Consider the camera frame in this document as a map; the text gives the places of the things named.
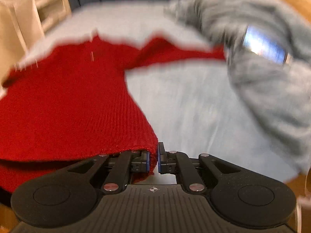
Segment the red knit sweater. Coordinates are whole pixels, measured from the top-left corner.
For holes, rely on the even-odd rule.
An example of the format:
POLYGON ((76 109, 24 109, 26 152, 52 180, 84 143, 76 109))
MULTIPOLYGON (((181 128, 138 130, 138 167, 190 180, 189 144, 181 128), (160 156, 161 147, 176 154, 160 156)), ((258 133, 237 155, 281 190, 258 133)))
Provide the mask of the red knit sweater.
POLYGON ((125 72, 186 59, 222 60, 224 53, 180 48, 160 36, 140 48, 94 36, 13 69, 1 99, 1 188, 13 192, 73 161, 126 150, 147 150, 154 168, 158 140, 125 72))

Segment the light blue bed sheet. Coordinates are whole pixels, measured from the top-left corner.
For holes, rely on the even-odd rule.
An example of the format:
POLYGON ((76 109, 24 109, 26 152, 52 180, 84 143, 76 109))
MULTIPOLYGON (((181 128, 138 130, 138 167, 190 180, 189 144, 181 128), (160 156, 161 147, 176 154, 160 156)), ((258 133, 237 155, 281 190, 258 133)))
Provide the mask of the light blue bed sheet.
MULTIPOLYGON (((207 50, 193 28, 164 13, 164 3, 105 2, 85 5, 38 41, 20 61, 25 67, 61 42, 95 33, 113 42, 142 46, 156 33, 183 48, 207 50)), ((288 182, 297 170, 255 123, 229 84, 225 62, 187 60, 139 68, 126 74, 129 92, 166 150, 200 153, 288 182)))

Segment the grey blue duvet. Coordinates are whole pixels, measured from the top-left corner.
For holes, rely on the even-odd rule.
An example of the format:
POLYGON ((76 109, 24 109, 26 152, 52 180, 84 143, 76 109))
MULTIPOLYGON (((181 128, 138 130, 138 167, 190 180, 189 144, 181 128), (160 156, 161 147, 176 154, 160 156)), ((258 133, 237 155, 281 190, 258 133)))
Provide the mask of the grey blue duvet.
POLYGON ((165 11, 223 45, 230 81, 255 120, 301 172, 310 169, 310 24, 281 0, 169 0, 165 11), (243 48, 248 26, 290 53, 277 64, 243 48))

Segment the smartphone with lit screen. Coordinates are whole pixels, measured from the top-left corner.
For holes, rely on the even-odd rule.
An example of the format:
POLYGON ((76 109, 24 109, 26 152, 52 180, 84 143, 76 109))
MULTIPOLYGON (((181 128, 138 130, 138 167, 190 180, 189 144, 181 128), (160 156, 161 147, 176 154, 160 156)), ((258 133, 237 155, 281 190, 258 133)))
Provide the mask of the smartphone with lit screen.
POLYGON ((242 39, 243 48, 277 64, 286 64, 290 53, 277 39, 263 30, 248 26, 242 39))

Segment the white standing fan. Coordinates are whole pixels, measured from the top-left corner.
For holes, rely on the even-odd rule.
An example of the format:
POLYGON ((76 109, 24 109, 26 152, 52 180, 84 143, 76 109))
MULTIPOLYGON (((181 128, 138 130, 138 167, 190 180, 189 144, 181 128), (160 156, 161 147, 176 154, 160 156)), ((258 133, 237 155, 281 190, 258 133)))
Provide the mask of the white standing fan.
POLYGON ((42 37, 35 0, 1 0, 1 61, 18 61, 42 37))

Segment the white bookshelf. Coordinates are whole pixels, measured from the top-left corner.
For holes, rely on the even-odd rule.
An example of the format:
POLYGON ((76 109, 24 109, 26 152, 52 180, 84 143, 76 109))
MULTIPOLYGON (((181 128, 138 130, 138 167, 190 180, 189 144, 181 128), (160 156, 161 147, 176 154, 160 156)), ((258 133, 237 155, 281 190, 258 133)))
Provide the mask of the white bookshelf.
POLYGON ((71 14, 69 0, 35 0, 43 32, 48 32, 71 14))

